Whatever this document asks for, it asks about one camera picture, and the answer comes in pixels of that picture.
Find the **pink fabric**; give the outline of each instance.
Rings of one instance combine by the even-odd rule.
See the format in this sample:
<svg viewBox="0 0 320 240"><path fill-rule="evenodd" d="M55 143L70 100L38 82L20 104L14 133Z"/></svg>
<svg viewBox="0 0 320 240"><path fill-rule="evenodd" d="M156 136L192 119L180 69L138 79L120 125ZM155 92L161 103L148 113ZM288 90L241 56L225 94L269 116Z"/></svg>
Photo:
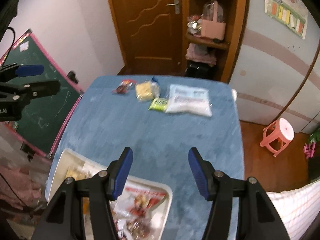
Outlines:
<svg viewBox="0 0 320 240"><path fill-rule="evenodd" d="M214 66L217 63L217 58L215 56L215 51L212 50L210 53L205 55L198 54L196 51L196 44L190 43L189 48L187 49L186 59L206 63L210 66Z"/></svg>
<svg viewBox="0 0 320 240"><path fill-rule="evenodd" d="M26 205L31 206L41 198L41 187L31 181L28 170L21 168L10 170L0 166L0 173ZM22 210L24 207L24 204L15 196L2 177L0 177L0 199L5 200L14 208Z"/></svg>

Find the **red snack package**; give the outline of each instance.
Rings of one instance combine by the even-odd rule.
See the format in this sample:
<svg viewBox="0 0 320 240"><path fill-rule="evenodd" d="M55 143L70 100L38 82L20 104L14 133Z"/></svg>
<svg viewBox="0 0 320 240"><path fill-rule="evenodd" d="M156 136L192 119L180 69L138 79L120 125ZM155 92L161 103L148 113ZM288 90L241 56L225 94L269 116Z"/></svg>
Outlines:
<svg viewBox="0 0 320 240"><path fill-rule="evenodd" d="M115 94L125 94L130 88L132 88L137 82L132 79L123 79L121 84L112 92Z"/></svg>

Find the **door handle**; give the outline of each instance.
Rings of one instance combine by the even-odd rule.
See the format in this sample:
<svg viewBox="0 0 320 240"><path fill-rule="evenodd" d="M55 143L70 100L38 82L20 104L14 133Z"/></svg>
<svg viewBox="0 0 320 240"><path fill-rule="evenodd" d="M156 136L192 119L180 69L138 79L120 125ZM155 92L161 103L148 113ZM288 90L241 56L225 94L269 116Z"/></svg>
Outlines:
<svg viewBox="0 0 320 240"><path fill-rule="evenodd" d="M165 6L174 6L174 12L175 14L180 14L180 6L179 6L179 0L173 0L174 3L166 4Z"/></svg>

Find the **checkered fabric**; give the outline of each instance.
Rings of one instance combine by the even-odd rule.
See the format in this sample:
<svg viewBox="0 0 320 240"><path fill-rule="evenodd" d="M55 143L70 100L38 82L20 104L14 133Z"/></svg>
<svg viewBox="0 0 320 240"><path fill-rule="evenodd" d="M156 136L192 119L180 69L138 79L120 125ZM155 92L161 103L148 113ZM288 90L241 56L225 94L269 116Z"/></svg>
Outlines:
<svg viewBox="0 0 320 240"><path fill-rule="evenodd" d="M268 192L291 240L299 240L320 211L320 179L302 188Z"/></svg>

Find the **wooden door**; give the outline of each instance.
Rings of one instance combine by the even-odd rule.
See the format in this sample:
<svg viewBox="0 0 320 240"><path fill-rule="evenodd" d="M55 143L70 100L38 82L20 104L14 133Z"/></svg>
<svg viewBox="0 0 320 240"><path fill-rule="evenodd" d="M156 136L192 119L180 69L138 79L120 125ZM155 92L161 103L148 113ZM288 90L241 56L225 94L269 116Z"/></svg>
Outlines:
<svg viewBox="0 0 320 240"><path fill-rule="evenodd" d="M124 61L132 74L176 75L181 71L182 0L109 0Z"/></svg>

